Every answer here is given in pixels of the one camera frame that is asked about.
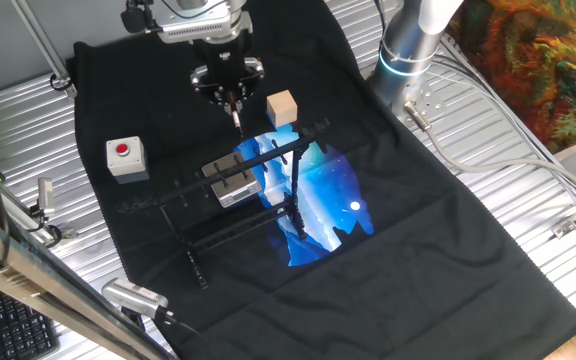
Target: white wall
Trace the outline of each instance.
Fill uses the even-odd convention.
[[[28,0],[62,58],[72,45],[101,45],[128,36],[120,14],[125,0]],[[0,89],[50,72],[10,0],[0,0]]]

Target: graphic print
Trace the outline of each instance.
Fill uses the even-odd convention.
[[[297,140],[299,135],[290,125],[284,125],[277,132],[267,133],[246,140],[235,151],[240,151],[245,160],[254,158],[255,148],[263,154],[274,149],[272,140],[278,146]],[[366,203],[361,199],[359,183],[346,158],[327,147],[324,154],[316,143],[312,143],[299,163],[299,210],[306,225],[306,241],[301,241],[290,220],[284,216],[277,220],[285,235],[283,239],[271,239],[276,247],[288,246],[290,260],[288,266],[298,266],[316,261],[335,251],[341,241],[334,229],[352,232],[357,223],[367,234],[374,228]],[[261,184],[259,197],[266,208],[284,200],[284,192],[290,194],[292,152],[284,155],[288,164],[280,158],[252,169]]]

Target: colorful painting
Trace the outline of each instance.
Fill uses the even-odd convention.
[[[290,125],[284,125],[277,132],[245,141],[235,151],[240,151],[244,159],[250,160],[256,156],[255,148],[263,154],[274,149],[273,140],[278,146],[283,146],[297,140],[298,136]],[[266,208],[284,201],[284,192],[290,194],[292,152],[284,158],[287,164],[280,158],[265,163],[268,172],[262,166],[252,169],[262,186],[259,196]],[[288,266],[308,264],[335,251],[341,245],[335,229],[351,233],[359,224],[367,234],[374,233],[367,205],[361,199],[357,177],[341,153],[330,146],[324,153],[316,143],[312,143],[299,165],[299,211],[308,238],[301,241],[290,220],[282,217],[277,220],[277,225],[285,238],[270,239],[276,247],[288,248]]]
[[[576,144],[576,0],[466,0],[450,33],[550,151]]]

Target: metal table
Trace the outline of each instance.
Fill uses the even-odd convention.
[[[348,38],[359,68],[368,75],[377,61],[381,37],[373,0],[326,2]],[[398,6],[401,1],[384,1],[387,19]],[[450,41],[445,37],[440,51],[447,56],[461,56]],[[435,92],[433,98],[442,99],[440,105],[445,112],[433,119],[434,129],[455,158],[471,165],[519,157],[543,158],[543,154],[553,158],[514,115],[509,118],[483,91],[468,86],[470,80],[439,66],[433,66],[430,72],[462,82],[428,77]],[[110,279],[125,278],[125,272],[79,158],[74,105],[66,94],[50,88],[48,78],[42,76],[0,92],[0,170],[8,178],[8,189],[26,205],[37,198],[37,178],[54,180],[57,214],[50,223],[69,223],[77,229],[77,237],[64,240],[53,251],[99,291]],[[413,133],[434,152],[423,133]],[[551,231],[576,212],[576,197],[569,188],[550,171],[533,166],[482,174],[452,171],[576,306],[576,231],[561,240]],[[148,333],[170,349],[152,321],[146,319],[145,323]],[[117,357],[64,326],[59,325],[57,332],[61,349],[49,359]]]

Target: wooden block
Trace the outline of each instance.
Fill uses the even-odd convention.
[[[290,91],[282,91],[267,98],[268,115],[275,128],[297,120],[297,103]]]

